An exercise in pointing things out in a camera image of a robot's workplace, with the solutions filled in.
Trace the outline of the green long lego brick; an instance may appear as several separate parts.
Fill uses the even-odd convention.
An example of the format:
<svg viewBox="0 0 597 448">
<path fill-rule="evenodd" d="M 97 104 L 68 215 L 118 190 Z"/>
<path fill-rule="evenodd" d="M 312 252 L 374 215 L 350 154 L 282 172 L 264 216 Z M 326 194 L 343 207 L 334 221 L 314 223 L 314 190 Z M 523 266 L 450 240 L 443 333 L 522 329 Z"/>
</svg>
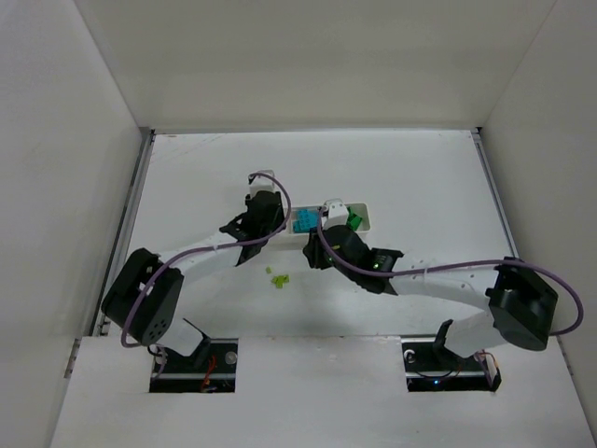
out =
<svg viewBox="0 0 597 448">
<path fill-rule="evenodd" d="M 360 225 L 363 222 L 363 218 L 361 216 L 359 216 L 358 214 L 354 213 L 354 212 L 350 212 L 346 225 L 352 230 L 352 231 L 358 231 Z"/>
</svg>

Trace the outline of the blue square lego brick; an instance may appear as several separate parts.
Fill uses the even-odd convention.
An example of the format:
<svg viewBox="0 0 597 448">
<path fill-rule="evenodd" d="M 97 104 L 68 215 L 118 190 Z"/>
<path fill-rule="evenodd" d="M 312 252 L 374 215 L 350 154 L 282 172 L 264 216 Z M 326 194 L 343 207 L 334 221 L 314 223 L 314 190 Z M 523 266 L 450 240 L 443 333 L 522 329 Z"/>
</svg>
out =
<svg viewBox="0 0 597 448">
<path fill-rule="evenodd" d="M 309 229 L 305 228 L 300 221 L 293 222 L 293 232 L 294 233 L 304 233 L 304 232 L 308 232 L 308 231 L 309 231 Z"/>
</svg>

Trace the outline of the blue long lego brick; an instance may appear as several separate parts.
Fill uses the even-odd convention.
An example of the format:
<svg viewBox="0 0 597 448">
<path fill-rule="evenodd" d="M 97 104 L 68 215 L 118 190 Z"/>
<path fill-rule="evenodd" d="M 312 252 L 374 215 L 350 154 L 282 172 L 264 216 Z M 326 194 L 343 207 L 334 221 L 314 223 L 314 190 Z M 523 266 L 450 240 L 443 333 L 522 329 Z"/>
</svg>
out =
<svg viewBox="0 0 597 448">
<path fill-rule="evenodd" d="M 309 229 L 308 232 L 304 233 L 309 233 L 311 229 L 317 226 L 318 213 L 315 210 L 299 209 L 296 211 L 295 217 L 294 221 L 300 221 L 305 228 Z"/>
</svg>

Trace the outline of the lime lego cluster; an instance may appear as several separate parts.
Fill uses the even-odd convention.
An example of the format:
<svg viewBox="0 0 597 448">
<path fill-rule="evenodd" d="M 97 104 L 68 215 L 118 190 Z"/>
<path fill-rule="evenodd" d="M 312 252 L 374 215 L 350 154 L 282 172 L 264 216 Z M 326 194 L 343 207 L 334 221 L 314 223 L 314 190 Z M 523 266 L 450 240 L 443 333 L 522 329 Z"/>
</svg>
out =
<svg viewBox="0 0 597 448">
<path fill-rule="evenodd" d="M 285 284 L 288 284 L 290 281 L 290 278 L 287 274 L 285 275 L 276 275 L 271 279 L 271 282 L 277 287 L 277 288 L 283 288 Z"/>
</svg>

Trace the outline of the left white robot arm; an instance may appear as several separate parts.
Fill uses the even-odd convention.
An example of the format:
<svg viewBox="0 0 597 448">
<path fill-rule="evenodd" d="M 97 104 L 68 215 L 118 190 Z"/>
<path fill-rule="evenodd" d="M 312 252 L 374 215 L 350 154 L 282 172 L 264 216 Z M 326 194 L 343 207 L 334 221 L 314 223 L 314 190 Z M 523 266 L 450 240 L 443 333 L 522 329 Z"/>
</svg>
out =
<svg viewBox="0 0 597 448">
<path fill-rule="evenodd" d="M 134 250 L 104 297 L 105 316 L 136 343 L 156 345 L 201 365 L 211 339 L 175 315 L 183 287 L 245 264 L 285 227 L 279 191 L 249 194 L 245 205 L 245 212 L 202 240 L 197 249 L 179 249 L 169 256 L 146 248 Z"/>
</svg>

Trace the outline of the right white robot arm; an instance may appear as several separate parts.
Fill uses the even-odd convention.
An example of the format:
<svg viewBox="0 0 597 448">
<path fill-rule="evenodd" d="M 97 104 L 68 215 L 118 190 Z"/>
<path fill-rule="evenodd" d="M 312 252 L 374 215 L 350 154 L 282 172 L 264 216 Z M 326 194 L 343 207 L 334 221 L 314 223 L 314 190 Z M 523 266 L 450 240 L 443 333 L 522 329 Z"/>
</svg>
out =
<svg viewBox="0 0 597 448">
<path fill-rule="evenodd" d="M 543 351 L 558 300 L 555 290 L 519 260 L 435 272 L 425 259 L 370 248 L 346 226 L 311 230 L 302 253 L 313 269 L 334 268 L 372 294 L 424 296 L 477 308 L 442 323 L 437 350 L 465 358 L 497 345 Z"/>
</svg>

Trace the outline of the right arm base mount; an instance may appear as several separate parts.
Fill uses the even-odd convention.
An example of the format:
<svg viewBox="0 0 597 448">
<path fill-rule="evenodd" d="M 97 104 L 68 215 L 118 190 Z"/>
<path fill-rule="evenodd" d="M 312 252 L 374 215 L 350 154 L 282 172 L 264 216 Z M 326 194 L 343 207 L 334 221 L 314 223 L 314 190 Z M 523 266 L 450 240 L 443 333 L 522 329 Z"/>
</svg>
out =
<svg viewBox="0 0 597 448">
<path fill-rule="evenodd" d="M 493 354 L 477 352 L 459 357 L 445 347 L 452 320 L 445 321 L 436 336 L 401 340 L 406 385 L 409 392 L 494 393 L 502 375 Z"/>
</svg>

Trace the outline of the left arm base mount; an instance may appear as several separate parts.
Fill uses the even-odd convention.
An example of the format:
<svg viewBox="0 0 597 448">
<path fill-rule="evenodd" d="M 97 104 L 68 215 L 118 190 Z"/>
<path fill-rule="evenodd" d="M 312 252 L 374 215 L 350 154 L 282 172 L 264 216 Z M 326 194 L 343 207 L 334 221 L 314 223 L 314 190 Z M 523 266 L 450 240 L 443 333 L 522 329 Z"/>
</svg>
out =
<svg viewBox="0 0 597 448">
<path fill-rule="evenodd" d="M 199 348 L 184 357 L 171 348 L 155 345 L 149 393 L 231 394 L 236 389 L 239 340 L 210 338 L 204 332 Z"/>
</svg>

